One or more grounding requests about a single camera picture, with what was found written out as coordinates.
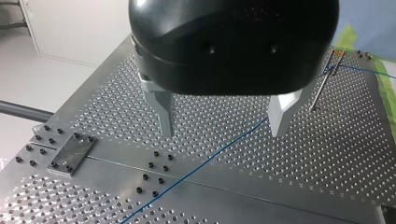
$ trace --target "white wall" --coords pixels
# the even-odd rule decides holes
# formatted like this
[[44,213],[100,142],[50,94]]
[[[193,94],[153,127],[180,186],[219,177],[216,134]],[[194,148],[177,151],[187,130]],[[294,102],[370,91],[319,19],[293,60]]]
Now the white wall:
[[98,66],[131,33],[128,0],[22,0],[40,56]]
[[[94,68],[37,56],[22,28],[0,38],[0,100],[55,112]],[[0,114],[0,158],[12,159],[37,122]]]

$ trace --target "gray pipe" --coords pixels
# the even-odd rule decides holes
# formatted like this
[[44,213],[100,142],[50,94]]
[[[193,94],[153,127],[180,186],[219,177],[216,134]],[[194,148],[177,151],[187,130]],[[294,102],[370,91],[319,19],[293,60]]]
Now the gray pipe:
[[24,105],[15,105],[5,101],[0,101],[0,113],[42,123],[47,122],[53,115],[53,113],[49,111],[35,109]]

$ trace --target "black screw head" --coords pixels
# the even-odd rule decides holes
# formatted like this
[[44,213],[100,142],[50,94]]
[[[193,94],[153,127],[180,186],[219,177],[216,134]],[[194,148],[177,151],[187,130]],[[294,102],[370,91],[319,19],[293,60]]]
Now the black screw head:
[[69,165],[66,165],[66,171],[67,172],[72,172],[73,171],[73,167],[71,167],[71,166],[69,166]]

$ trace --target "floor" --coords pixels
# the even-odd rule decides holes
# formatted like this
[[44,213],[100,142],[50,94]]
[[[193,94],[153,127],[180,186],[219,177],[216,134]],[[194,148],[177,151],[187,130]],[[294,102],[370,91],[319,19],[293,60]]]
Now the floor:
[[[0,100],[55,112],[95,68],[38,57],[21,29],[0,37]],[[36,124],[0,114],[0,158],[13,158]]]

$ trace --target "perforated metal plate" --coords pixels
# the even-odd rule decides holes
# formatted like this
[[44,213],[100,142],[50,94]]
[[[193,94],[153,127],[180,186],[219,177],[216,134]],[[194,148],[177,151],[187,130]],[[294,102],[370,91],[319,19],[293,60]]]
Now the perforated metal plate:
[[[61,125],[67,133],[99,138],[90,158],[181,177],[266,117],[268,98],[264,96],[176,95],[175,136],[162,138],[157,117],[141,93],[131,49],[129,39],[125,40],[48,123]],[[349,53],[343,63],[371,68],[365,57],[356,56]],[[309,104],[294,116],[287,135],[271,137],[264,122],[189,177],[189,186],[198,183],[243,199],[376,223],[373,204],[395,204],[396,178],[395,146],[376,77],[341,67],[330,78],[318,109],[309,112]],[[153,156],[154,150],[159,157]],[[174,159],[169,161],[168,154]],[[131,183],[140,181],[131,179]],[[224,206],[224,216],[240,209],[233,203]]]
[[[346,56],[343,64],[364,65],[353,53]],[[370,90],[369,85],[376,85],[374,75],[341,67],[330,78],[317,111],[310,113],[309,104],[305,105],[294,116],[290,133],[272,138],[265,123],[216,158],[213,168],[222,166],[293,181],[360,201],[394,203],[394,144],[386,117],[379,116],[383,108],[373,97],[377,92]],[[130,55],[83,108],[73,127],[105,141],[203,161],[263,119],[268,104],[264,96],[176,95],[175,101],[175,137],[164,139],[154,112],[140,92],[134,56]]]
[[[119,223],[176,180],[164,175],[144,173],[109,162],[87,159],[73,178],[48,173],[43,164],[57,151],[38,153],[38,147],[22,150],[20,157],[35,160],[37,166],[11,161],[0,173],[7,182],[0,185],[0,223]],[[148,174],[148,180],[142,179]],[[227,207],[236,213],[228,213]],[[327,223],[348,222],[260,202],[218,189],[191,183],[177,186],[150,204],[128,223]]]

